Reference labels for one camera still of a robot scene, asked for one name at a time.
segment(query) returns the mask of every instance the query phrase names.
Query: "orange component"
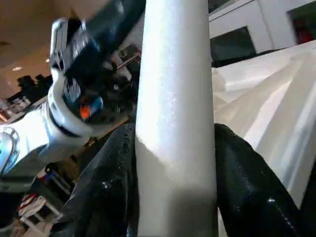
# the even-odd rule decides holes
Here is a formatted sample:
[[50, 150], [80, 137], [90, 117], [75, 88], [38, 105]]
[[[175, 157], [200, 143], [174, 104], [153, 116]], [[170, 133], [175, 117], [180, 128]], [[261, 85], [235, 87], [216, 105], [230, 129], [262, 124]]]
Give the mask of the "orange component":
[[80, 116], [82, 119], [87, 119], [90, 117], [91, 108], [90, 106], [81, 106], [80, 107]]

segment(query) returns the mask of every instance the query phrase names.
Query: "window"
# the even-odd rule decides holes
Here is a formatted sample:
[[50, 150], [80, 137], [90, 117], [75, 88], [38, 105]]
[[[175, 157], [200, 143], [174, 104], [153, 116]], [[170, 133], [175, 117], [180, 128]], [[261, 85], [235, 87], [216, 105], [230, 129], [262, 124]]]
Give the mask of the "window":
[[214, 67], [256, 56], [256, 50], [247, 27], [212, 38], [210, 44]]
[[227, 3], [229, 0], [208, 0], [208, 12], [211, 13], [215, 11], [220, 6]]
[[316, 40], [316, 2], [288, 12], [298, 44]]

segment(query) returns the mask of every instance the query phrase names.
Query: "white cylindrical post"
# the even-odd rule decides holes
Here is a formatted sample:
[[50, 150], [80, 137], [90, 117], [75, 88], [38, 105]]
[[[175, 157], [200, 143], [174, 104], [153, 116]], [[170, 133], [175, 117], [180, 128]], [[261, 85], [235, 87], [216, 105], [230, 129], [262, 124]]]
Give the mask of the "white cylindrical post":
[[139, 236], [217, 236], [206, 0], [147, 0], [136, 120]]

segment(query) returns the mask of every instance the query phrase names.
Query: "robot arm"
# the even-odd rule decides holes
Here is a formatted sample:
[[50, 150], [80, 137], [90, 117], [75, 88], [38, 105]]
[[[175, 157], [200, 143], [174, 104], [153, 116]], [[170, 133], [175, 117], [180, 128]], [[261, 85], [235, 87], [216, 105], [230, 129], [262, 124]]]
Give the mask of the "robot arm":
[[[103, 63], [121, 45], [144, 8], [145, 0], [114, 0], [87, 22], [61, 19], [53, 24], [50, 61], [54, 82], [47, 101], [21, 120], [0, 126], [0, 200], [10, 200], [1, 210], [0, 228], [11, 223], [23, 193], [48, 163], [70, 156], [90, 137], [104, 133], [135, 110], [128, 94], [131, 79], [122, 81], [122, 76], [104, 70]], [[91, 118], [96, 114], [111, 117]]]

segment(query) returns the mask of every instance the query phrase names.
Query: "ceiling light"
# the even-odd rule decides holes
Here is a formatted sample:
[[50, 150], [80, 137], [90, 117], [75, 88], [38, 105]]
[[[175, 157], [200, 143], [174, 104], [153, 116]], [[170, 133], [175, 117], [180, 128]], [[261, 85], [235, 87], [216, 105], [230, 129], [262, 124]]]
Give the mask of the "ceiling light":
[[22, 69], [22, 67], [16, 67], [16, 68], [13, 68], [12, 71], [16, 72], [16, 71], [19, 71], [21, 69]]

